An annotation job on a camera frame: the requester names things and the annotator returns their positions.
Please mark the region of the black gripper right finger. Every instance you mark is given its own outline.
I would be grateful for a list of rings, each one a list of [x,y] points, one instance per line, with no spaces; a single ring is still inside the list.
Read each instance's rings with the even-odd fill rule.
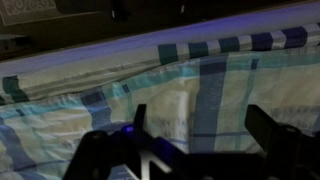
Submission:
[[[249,105],[247,107],[245,128],[266,153],[280,149],[282,125],[273,120],[259,106]]]

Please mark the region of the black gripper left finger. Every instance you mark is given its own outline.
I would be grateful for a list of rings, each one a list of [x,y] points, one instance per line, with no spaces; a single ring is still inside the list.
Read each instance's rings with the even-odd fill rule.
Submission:
[[[133,121],[133,130],[135,132],[142,132],[144,127],[144,119],[146,114],[147,105],[139,104]]]

